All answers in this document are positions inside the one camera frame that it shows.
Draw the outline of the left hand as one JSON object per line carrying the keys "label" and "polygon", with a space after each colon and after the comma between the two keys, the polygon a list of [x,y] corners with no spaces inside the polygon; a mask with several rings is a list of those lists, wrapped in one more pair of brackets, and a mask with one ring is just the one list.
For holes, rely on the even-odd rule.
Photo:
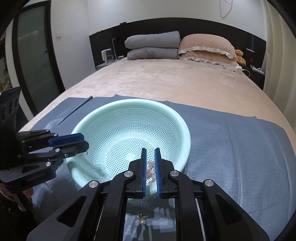
{"label": "left hand", "polygon": [[23,191],[22,193],[27,197],[27,199],[30,199],[32,197],[32,195],[34,194],[34,189],[29,188],[29,189]]}

